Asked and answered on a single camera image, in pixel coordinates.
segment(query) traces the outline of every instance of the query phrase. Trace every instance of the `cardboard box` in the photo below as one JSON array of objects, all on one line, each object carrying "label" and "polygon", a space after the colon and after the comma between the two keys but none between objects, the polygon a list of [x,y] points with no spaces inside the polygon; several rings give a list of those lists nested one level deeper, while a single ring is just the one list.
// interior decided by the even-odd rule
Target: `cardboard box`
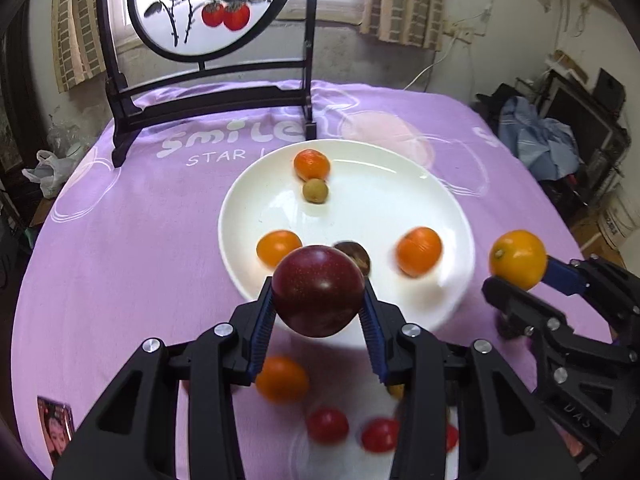
[{"label": "cardboard box", "polygon": [[571,234],[580,246],[580,252],[583,257],[588,258],[591,254],[597,254],[617,266],[625,267],[620,253],[609,247],[602,236],[602,232],[598,227],[599,213],[599,210],[592,210],[582,218],[575,219],[570,229]]}]

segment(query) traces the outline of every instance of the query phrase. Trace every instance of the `curtain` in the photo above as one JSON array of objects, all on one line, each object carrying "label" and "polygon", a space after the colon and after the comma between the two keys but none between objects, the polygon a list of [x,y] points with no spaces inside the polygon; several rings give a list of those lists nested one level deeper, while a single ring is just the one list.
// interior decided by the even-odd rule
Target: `curtain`
[{"label": "curtain", "polygon": [[444,0],[365,0],[360,31],[379,40],[437,50]]},{"label": "curtain", "polygon": [[104,72],[95,0],[53,0],[51,31],[60,93]]}]

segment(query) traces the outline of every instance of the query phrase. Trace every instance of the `red cherry tomato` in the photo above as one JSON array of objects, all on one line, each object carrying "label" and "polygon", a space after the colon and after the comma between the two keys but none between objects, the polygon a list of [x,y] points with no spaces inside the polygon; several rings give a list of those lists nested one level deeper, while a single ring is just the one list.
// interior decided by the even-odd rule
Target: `red cherry tomato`
[{"label": "red cherry tomato", "polygon": [[225,7],[217,2],[202,7],[202,21],[207,27],[217,27],[225,19]]},{"label": "red cherry tomato", "polygon": [[347,438],[349,421],[339,410],[320,408],[307,418],[306,430],[309,438],[319,444],[336,444]]},{"label": "red cherry tomato", "polygon": [[235,9],[234,6],[225,8],[225,27],[229,30],[240,30],[249,23],[249,16],[251,11],[247,4],[242,4],[241,7]]},{"label": "red cherry tomato", "polygon": [[375,418],[362,431],[362,447],[372,453],[386,453],[398,445],[400,424],[392,418]]},{"label": "red cherry tomato", "polygon": [[458,428],[447,424],[447,453],[456,447],[458,443]]}]

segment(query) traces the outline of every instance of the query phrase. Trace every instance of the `white plastic bag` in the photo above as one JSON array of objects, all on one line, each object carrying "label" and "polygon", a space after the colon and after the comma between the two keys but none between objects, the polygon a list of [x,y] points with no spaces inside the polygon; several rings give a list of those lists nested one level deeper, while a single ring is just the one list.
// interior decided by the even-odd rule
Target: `white plastic bag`
[{"label": "white plastic bag", "polygon": [[44,198],[53,198],[58,196],[65,182],[74,172],[82,158],[82,150],[78,146],[78,149],[65,158],[57,158],[54,153],[47,150],[38,150],[36,158],[38,165],[33,170],[22,170],[22,174],[32,182],[40,184]]}]

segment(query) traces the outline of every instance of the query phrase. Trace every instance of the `blue cloth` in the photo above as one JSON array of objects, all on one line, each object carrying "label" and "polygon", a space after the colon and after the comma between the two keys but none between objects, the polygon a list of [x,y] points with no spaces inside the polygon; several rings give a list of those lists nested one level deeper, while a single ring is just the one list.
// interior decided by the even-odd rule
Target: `blue cloth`
[{"label": "blue cloth", "polygon": [[571,128],[555,119],[540,119],[524,97],[512,97],[502,107],[498,138],[536,180],[558,180],[580,164]]}]

